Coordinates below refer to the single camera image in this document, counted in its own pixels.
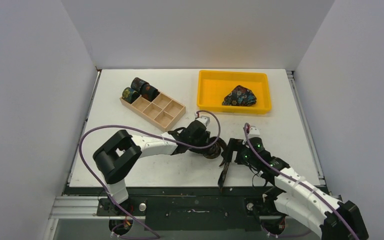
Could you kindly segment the orange grey floral tie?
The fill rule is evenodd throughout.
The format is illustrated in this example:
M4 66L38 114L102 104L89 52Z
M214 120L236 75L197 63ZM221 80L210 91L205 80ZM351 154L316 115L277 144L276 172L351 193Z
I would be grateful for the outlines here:
M213 144L211 147L206 148L206 149L203 150L202 155L205 158L207 158L207 159L215 159L215 158L221 156L221 152L222 151L221 151L221 147L220 147L220 144L219 144L219 139L220 138L218 138L215 141L215 144ZM219 189L220 193L223 192L223 188L224 188L224 185L225 185L225 181L226 181L226 178L227 178L227 174L228 174L228 170L229 170L230 164L227 165L227 166L223 166L222 171L220 173L220 176L218 178L217 186L218 186L218 189Z

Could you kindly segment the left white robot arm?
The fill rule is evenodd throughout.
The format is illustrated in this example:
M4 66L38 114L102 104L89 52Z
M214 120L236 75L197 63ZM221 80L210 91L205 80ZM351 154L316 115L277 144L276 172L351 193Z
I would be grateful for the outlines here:
M187 127L159 135L131 135L123 129L111 136L92 156L112 198L109 203L111 211L121 216L129 210L125 178L140 158L173 156L186 151L211 155L218 138L210 136L208 124L205 120L196 119Z

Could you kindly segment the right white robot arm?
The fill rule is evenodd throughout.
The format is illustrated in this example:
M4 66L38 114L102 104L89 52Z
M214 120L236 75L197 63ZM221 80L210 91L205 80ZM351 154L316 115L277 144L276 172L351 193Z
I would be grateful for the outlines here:
M270 215L294 218L322 240L367 240L369 233L356 204L312 185L288 163L271 155L261 138L231 138L221 143L222 164L235 162L255 171L272 188L263 193L262 207Z

